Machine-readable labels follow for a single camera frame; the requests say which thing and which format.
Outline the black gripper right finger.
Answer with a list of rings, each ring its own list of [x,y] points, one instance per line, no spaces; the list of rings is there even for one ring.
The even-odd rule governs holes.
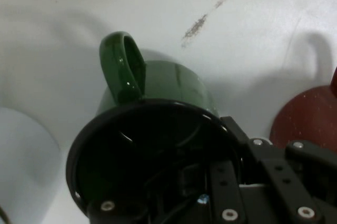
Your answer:
[[[281,149],[221,117],[241,158],[245,223],[336,223],[336,154],[306,140]]]

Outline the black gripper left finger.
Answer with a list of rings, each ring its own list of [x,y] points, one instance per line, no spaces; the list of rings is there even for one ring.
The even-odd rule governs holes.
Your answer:
[[[231,161],[165,169],[88,204],[90,223],[245,223]]]

